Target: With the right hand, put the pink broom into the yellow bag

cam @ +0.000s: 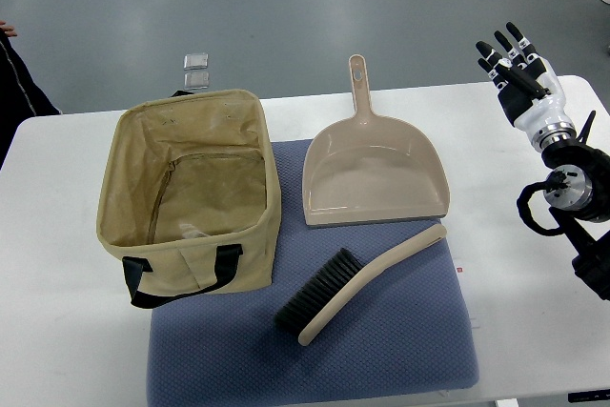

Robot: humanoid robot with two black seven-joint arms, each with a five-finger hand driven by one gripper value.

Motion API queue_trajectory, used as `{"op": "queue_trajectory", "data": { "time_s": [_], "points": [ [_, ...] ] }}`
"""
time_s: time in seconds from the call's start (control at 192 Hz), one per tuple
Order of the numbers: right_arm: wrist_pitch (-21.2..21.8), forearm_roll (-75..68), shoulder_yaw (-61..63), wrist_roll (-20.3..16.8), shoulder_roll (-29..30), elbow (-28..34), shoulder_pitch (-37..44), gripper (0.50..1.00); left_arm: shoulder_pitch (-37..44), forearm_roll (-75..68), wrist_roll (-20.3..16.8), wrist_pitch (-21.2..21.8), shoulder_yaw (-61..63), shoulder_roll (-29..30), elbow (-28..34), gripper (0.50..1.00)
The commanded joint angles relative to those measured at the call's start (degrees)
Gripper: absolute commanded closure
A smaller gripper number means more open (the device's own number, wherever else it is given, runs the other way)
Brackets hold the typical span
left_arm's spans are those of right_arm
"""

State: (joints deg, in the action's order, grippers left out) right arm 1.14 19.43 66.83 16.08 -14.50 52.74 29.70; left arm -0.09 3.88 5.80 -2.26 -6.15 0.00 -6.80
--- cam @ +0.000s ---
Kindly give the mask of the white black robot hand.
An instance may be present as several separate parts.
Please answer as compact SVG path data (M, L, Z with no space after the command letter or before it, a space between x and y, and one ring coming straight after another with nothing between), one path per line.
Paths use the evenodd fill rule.
M539 152L574 138L575 125L565 112L566 96L550 62L512 22L506 24L506 32L495 31L494 36L503 51L478 41L478 64L496 87L511 126L525 132Z

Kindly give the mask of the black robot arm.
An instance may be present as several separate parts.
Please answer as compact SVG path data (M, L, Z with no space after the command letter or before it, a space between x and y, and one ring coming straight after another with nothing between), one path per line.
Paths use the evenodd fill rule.
M558 133L543 143L541 157L550 173L527 185L517 199L523 223L543 236L564 235L577 252L575 275L602 300L609 298L609 234L594 238L583 221L609 220L609 155L587 144L596 113L590 112L580 134ZM557 222L544 228L535 220L529 201L541 192Z

